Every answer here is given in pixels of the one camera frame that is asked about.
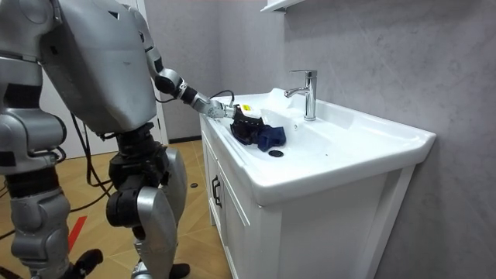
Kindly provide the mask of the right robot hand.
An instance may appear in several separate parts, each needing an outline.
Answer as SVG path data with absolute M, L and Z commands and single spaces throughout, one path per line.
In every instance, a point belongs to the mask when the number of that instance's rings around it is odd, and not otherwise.
M 87 250 L 75 263 L 70 263 L 61 279 L 85 279 L 103 260 L 101 250 Z

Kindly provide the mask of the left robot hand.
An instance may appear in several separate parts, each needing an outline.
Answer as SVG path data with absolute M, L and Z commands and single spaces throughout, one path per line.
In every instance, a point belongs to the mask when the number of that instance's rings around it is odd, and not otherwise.
M 243 114 L 240 105 L 234 105 L 233 123 L 230 125 L 232 135 L 243 145 L 257 142 L 258 133 L 265 127 L 262 118 L 253 118 Z

